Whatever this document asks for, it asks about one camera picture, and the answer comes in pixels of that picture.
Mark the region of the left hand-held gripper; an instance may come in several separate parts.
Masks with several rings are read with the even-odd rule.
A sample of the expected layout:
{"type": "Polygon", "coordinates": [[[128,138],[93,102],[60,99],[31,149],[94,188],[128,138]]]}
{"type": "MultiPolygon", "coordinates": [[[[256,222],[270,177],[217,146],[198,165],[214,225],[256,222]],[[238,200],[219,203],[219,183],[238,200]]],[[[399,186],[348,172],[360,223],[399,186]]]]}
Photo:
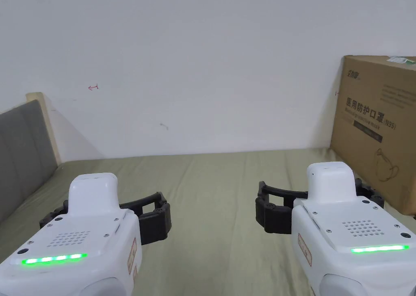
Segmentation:
{"type": "Polygon", "coordinates": [[[140,246],[168,238],[171,211],[161,192],[119,204],[117,186],[112,173],[77,176],[68,200],[1,263],[0,294],[131,296],[140,246]]]}

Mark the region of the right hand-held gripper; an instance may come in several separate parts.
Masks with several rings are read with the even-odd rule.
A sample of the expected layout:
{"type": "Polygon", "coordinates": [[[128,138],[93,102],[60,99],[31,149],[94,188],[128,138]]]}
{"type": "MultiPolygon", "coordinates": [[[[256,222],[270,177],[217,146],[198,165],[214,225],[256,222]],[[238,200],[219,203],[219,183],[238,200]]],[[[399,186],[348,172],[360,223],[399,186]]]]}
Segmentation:
{"type": "Polygon", "coordinates": [[[256,221],[290,235],[314,296],[413,296],[416,235],[343,162],[307,169],[308,192],[258,184],[256,221]],[[270,195],[283,205],[270,202],[270,195]]]}

